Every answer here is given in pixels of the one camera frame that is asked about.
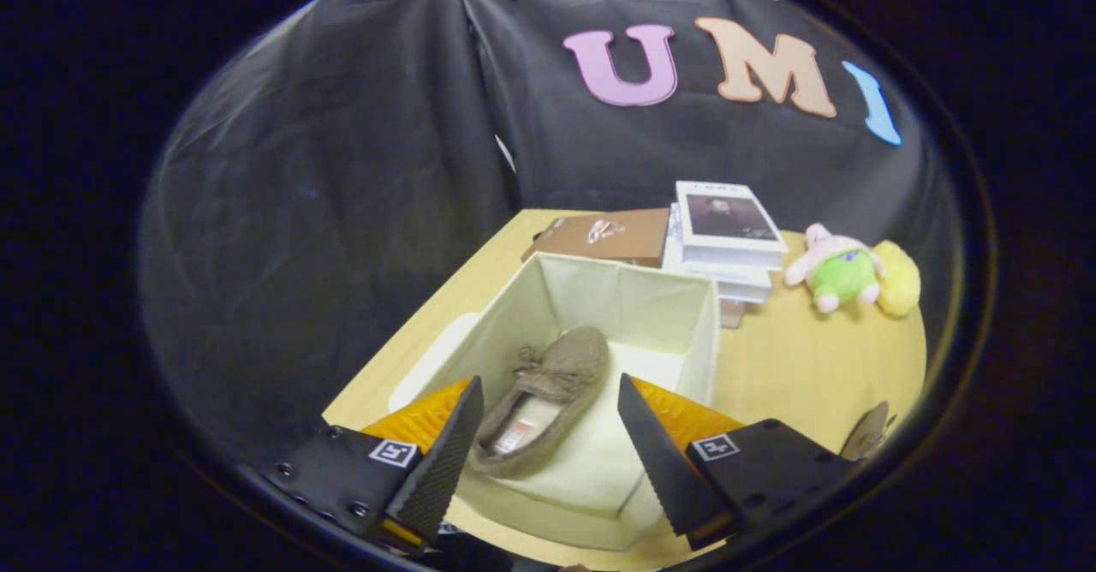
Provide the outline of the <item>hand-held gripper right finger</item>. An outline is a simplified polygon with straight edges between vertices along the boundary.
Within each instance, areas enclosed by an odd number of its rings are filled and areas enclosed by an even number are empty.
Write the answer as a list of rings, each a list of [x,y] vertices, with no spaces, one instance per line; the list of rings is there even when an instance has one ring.
[[[781,420],[743,424],[631,374],[617,411],[672,530],[693,550],[791,520],[855,467]]]

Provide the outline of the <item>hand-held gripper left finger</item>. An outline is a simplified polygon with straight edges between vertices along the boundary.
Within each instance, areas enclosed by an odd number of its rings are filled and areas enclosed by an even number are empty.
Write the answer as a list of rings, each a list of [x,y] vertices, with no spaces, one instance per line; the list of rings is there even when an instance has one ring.
[[[468,377],[367,428],[313,428],[264,479],[341,529],[420,554],[438,536],[482,416],[481,379]]]

